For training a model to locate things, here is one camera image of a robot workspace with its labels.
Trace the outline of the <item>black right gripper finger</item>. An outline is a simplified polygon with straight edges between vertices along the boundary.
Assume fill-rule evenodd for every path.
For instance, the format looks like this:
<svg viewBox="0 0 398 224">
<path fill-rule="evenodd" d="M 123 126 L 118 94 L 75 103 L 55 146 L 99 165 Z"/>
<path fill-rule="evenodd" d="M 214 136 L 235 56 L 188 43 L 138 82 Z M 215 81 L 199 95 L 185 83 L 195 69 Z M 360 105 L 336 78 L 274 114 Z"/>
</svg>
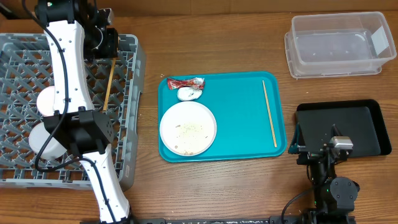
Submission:
<svg viewBox="0 0 398 224">
<path fill-rule="evenodd" d="M 337 128 L 336 124 L 331 127 L 331 137 L 341 136 L 340 130 Z"/>
<path fill-rule="evenodd" d="M 297 123 L 295 126 L 294 135 L 292 138 L 292 142 L 290 143 L 288 153 L 289 154 L 298 154 L 299 153 L 299 142 L 300 142 L 300 124 Z"/>
</svg>

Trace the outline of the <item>wooden chopstick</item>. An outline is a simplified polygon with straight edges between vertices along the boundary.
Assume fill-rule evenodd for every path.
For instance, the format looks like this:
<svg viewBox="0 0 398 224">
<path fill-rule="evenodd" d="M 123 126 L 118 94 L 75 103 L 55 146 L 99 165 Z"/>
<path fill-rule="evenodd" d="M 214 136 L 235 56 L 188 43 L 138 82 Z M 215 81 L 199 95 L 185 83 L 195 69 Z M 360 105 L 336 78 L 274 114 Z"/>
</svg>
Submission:
<svg viewBox="0 0 398 224">
<path fill-rule="evenodd" d="M 273 125 L 273 120 L 272 120 L 271 108 L 270 108 L 269 99 L 268 99 L 268 95 L 267 95 L 266 84 L 265 84 L 264 80 L 262 80 L 262 86 L 263 86 L 264 98 L 265 98 L 266 106 L 267 106 L 267 113 L 268 113 L 268 117 L 269 117 L 269 123 L 270 123 L 270 127 L 271 127 L 272 140 L 273 140 L 273 143 L 274 143 L 274 147 L 276 148 L 277 147 L 277 141 L 276 141 L 276 137 L 275 137 L 275 131 L 274 131 L 274 125 Z"/>
<path fill-rule="evenodd" d="M 113 60 L 112 60 L 111 70 L 110 70 L 110 73 L 109 73 L 108 85 L 107 85 L 107 89 L 106 89 L 106 95 L 105 95 L 104 106 L 103 106 L 103 113 L 104 114 L 106 114 L 106 112 L 108 110 L 109 96 L 110 96 L 110 92 L 111 92 L 111 85 L 112 85 L 112 82 L 113 82 L 113 75 L 114 75 L 115 65 L 116 65 L 116 57 L 113 58 Z"/>
</svg>

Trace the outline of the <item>grey small bowl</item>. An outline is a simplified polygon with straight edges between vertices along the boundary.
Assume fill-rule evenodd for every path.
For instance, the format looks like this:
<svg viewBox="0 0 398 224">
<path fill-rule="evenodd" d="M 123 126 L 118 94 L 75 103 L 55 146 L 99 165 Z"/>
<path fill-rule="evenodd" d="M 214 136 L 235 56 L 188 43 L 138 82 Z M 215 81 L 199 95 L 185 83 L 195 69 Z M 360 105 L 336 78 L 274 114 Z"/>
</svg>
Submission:
<svg viewBox="0 0 398 224">
<path fill-rule="evenodd" d="M 44 123 L 37 124 L 29 134 L 29 146 L 38 154 L 50 133 L 45 129 Z M 57 159 L 66 153 L 66 149 L 52 138 L 44 149 L 41 158 L 46 160 Z"/>
</svg>

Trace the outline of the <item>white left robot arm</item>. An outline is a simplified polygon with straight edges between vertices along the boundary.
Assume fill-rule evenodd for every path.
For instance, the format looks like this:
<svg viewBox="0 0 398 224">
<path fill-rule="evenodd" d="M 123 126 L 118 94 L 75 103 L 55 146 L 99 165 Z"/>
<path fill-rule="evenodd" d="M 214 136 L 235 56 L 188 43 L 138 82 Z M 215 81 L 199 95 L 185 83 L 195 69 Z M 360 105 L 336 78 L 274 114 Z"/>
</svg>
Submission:
<svg viewBox="0 0 398 224">
<path fill-rule="evenodd" d="M 88 1 L 38 1 L 30 17 L 43 28 L 50 48 L 55 84 L 53 115 L 43 119 L 49 136 L 36 153 L 42 173 L 79 162 L 95 193 L 101 223 L 129 223 L 130 204 L 112 160 L 114 129 L 110 117 L 95 110 L 88 91 L 85 60 L 116 58 L 119 35 L 111 9 Z M 74 158 L 52 168 L 39 165 L 51 140 Z"/>
</svg>

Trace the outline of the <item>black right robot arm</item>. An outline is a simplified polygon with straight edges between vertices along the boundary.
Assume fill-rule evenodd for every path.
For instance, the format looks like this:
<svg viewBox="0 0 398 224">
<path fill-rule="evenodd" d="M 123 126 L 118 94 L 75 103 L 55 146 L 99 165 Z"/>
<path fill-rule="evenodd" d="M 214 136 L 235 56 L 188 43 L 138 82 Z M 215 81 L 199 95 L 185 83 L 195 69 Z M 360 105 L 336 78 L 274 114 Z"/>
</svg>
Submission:
<svg viewBox="0 0 398 224">
<path fill-rule="evenodd" d="M 310 151 L 304 140 L 304 131 L 296 124 L 294 138 L 289 147 L 290 154 L 297 154 L 297 164 L 305 165 L 307 178 L 312 187 L 289 200 L 280 215 L 281 223 L 355 223 L 349 216 L 354 210 L 360 186 L 347 177 L 338 177 L 335 166 L 347 161 L 353 151 L 353 143 L 348 136 L 331 126 L 332 137 L 316 151 Z M 286 218 L 288 207 L 299 198 L 313 193 L 313 208 L 305 209 L 299 216 Z"/>
</svg>

